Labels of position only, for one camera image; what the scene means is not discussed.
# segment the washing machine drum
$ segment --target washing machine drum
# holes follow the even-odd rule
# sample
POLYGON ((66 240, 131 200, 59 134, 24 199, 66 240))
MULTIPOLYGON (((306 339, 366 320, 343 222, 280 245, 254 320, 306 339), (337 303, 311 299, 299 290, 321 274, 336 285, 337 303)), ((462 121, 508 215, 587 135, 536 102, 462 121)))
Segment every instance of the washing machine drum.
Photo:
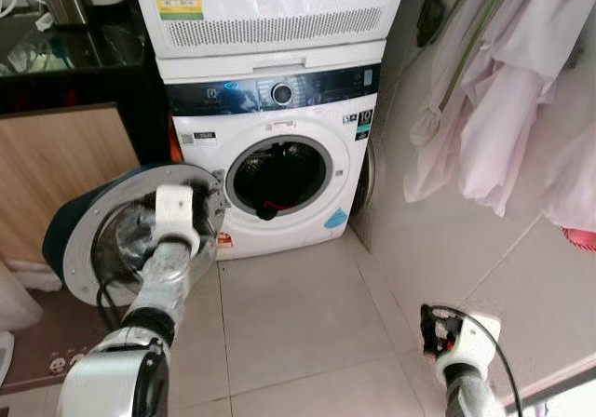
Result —
POLYGON ((320 143, 278 136, 243 152, 228 172, 226 188, 238 208, 272 220, 317 200, 331 175, 331 157, 320 143))

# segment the tile floor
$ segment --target tile floor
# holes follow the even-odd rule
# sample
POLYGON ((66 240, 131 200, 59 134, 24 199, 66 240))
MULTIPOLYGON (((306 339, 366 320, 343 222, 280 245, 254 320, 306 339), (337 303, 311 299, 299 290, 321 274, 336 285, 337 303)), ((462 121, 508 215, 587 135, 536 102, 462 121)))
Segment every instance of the tile floor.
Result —
MULTIPOLYGON (((314 247, 220 262, 187 300, 171 368, 175 417, 417 417, 444 406, 350 230, 314 247)), ((0 409, 53 417, 59 392, 0 397, 0 409)))

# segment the control panel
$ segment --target control panel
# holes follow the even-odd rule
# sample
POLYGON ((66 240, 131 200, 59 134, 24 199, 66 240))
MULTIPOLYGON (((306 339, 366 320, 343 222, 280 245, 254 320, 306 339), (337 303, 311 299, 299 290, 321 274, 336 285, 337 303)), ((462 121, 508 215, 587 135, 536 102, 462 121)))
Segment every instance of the control panel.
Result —
POLYGON ((256 113, 345 101, 379 89, 380 64, 320 73, 166 85, 175 116, 256 113))

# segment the dryer vent grille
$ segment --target dryer vent grille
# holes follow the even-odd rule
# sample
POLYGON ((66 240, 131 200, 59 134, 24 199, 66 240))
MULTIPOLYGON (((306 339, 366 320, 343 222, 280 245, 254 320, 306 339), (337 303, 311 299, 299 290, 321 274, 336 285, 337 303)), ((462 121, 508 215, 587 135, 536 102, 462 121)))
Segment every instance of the dryer vent grille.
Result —
POLYGON ((368 7, 301 17, 258 20, 168 21, 171 43, 178 48, 204 45, 302 41, 371 31, 383 17, 382 7, 368 7))

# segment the wooden cabinet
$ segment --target wooden cabinet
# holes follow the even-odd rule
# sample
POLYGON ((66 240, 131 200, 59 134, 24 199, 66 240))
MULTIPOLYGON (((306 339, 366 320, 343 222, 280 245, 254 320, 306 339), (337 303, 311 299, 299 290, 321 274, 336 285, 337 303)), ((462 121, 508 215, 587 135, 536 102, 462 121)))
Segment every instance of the wooden cabinet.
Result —
POLYGON ((114 107, 0 119, 0 254, 43 262, 58 208, 138 166, 114 107))

